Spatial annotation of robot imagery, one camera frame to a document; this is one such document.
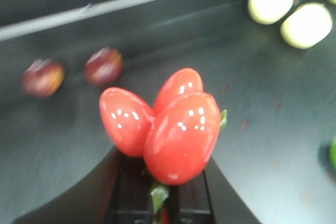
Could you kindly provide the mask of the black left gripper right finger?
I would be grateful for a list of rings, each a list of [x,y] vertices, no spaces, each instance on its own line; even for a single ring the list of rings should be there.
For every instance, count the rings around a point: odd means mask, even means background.
[[[173,223],[260,223],[213,159],[185,184],[173,187]]]

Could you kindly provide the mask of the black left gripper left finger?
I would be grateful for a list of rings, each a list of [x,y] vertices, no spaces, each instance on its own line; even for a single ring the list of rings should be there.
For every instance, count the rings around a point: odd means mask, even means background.
[[[14,223],[151,223],[143,159],[112,149],[79,183]]]

